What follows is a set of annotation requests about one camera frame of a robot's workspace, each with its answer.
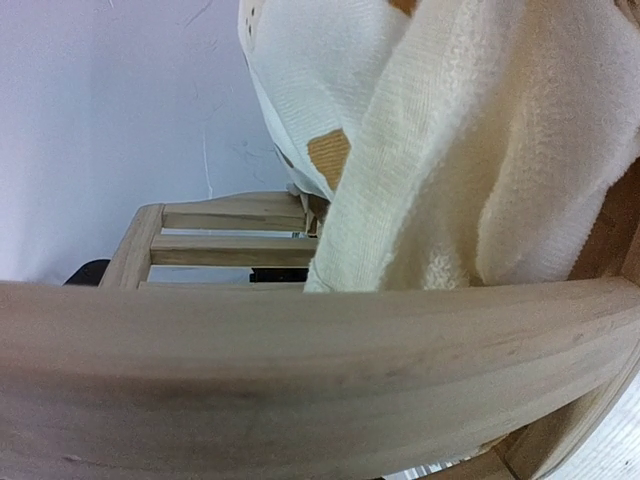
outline wood grain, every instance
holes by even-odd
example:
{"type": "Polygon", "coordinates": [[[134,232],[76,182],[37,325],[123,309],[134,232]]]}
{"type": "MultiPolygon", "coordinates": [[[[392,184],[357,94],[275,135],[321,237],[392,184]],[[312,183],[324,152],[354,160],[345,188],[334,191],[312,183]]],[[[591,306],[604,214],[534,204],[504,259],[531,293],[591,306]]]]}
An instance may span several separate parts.
{"type": "Polygon", "coordinates": [[[616,402],[583,446],[552,479],[620,480],[640,478],[640,377],[616,402]]]}
{"type": "MultiPolygon", "coordinates": [[[[619,275],[640,280],[640,163],[635,162],[607,193],[593,231],[571,277],[619,275]]],[[[612,410],[640,370],[640,346],[611,382],[542,418],[503,448],[505,461],[521,478],[542,478],[573,455],[612,410]]]]}
{"type": "Polygon", "coordinates": [[[135,290],[151,269],[151,242],[162,230],[163,205],[138,210],[102,277],[100,287],[135,290]]]}
{"type": "Polygon", "coordinates": [[[164,226],[176,229],[304,232],[300,199],[287,192],[253,192],[193,203],[172,203],[164,226]]]}
{"type": "Polygon", "coordinates": [[[0,465],[42,479],[374,478],[610,380],[639,305],[620,278],[335,295],[0,284],[0,465]]]}
{"type": "Polygon", "coordinates": [[[517,480],[495,452],[487,452],[420,480],[517,480]]]}
{"type": "Polygon", "coordinates": [[[312,238],[157,235],[154,265],[307,267],[318,245],[312,238]]]}

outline white wall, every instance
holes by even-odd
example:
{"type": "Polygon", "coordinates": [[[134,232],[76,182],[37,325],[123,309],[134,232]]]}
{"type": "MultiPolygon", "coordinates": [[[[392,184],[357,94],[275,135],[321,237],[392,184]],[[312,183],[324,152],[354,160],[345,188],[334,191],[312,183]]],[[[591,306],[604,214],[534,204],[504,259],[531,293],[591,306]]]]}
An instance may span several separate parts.
{"type": "Polygon", "coordinates": [[[284,188],[236,12],[0,0],[0,280],[63,282],[146,203],[284,188]]]}

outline brown spot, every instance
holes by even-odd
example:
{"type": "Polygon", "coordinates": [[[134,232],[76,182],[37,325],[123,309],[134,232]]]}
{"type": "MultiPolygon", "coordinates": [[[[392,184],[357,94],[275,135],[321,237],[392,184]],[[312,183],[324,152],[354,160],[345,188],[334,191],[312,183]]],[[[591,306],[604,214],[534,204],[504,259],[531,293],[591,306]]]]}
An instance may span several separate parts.
{"type": "Polygon", "coordinates": [[[329,210],[329,200],[310,193],[309,210],[311,210],[320,223],[324,223],[324,219],[327,216],[327,210],[329,210]]]}
{"type": "Polygon", "coordinates": [[[342,129],[316,137],[307,145],[311,162],[315,165],[332,190],[338,187],[342,169],[349,156],[351,145],[342,129]]]}
{"type": "Polygon", "coordinates": [[[389,0],[389,4],[410,17],[416,9],[418,0],[389,0]]]}
{"type": "Polygon", "coordinates": [[[278,150],[278,153],[280,154],[280,157],[282,158],[282,160],[284,160],[284,163],[286,163],[289,168],[295,169],[295,167],[293,166],[293,163],[291,163],[291,160],[289,160],[289,157],[287,157],[284,153],[282,153],[282,150],[280,150],[280,147],[276,145],[276,149],[278,150]]]}
{"type": "Polygon", "coordinates": [[[313,217],[313,220],[311,220],[311,223],[307,227],[307,231],[305,233],[309,235],[311,238],[318,238],[318,218],[317,217],[313,217]]]}

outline light wood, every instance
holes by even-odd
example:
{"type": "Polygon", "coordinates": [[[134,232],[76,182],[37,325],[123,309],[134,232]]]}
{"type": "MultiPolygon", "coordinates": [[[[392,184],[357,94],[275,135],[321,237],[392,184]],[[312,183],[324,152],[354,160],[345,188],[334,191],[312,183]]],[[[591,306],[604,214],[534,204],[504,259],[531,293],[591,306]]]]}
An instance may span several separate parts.
{"type": "Polygon", "coordinates": [[[420,480],[517,480],[495,452],[487,452],[420,480]]]}
{"type": "Polygon", "coordinates": [[[300,199],[287,192],[253,192],[165,207],[164,226],[177,229],[304,232],[300,199]]]}
{"type": "Polygon", "coordinates": [[[135,290],[151,269],[151,242],[162,229],[163,205],[147,205],[138,210],[131,226],[109,263],[101,287],[135,290]]]}
{"type": "Polygon", "coordinates": [[[157,235],[154,265],[212,267],[307,267],[318,244],[313,238],[157,235]]]}
{"type": "MultiPolygon", "coordinates": [[[[640,280],[640,163],[610,189],[572,278],[612,276],[640,280]]],[[[542,418],[502,453],[520,478],[543,478],[584,445],[640,371],[640,345],[611,382],[542,418]]]]}
{"type": "Polygon", "coordinates": [[[289,290],[293,292],[302,292],[304,283],[287,283],[287,282],[265,282],[265,283],[246,283],[246,284],[227,284],[227,283],[161,283],[161,282],[141,282],[140,290],[189,290],[201,291],[209,293],[222,292],[271,292],[289,290]]]}
{"type": "Polygon", "coordinates": [[[636,377],[607,417],[549,480],[640,478],[640,378],[636,377]]]}
{"type": "Polygon", "coordinates": [[[640,333],[640,289],[620,278],[342,295],[0,284],[0,311],[0,465],[42,479],[373,478],[584,395],[640,333]]]}

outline white knit fabric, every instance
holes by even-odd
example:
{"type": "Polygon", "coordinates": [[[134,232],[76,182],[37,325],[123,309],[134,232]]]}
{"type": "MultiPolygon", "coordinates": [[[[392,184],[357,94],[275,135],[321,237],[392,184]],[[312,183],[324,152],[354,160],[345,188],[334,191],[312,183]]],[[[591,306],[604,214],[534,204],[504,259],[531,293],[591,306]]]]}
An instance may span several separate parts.
{"type": "Polygon", "coordinates": [[[633,17],[605,0],[411,3],[241,2],[274,141],[332,201],[306,291],[566,278],[640,153],[633,17]],[[337,188],[316,158],[345,151],[329,133],[349,146],[337,188]]]}

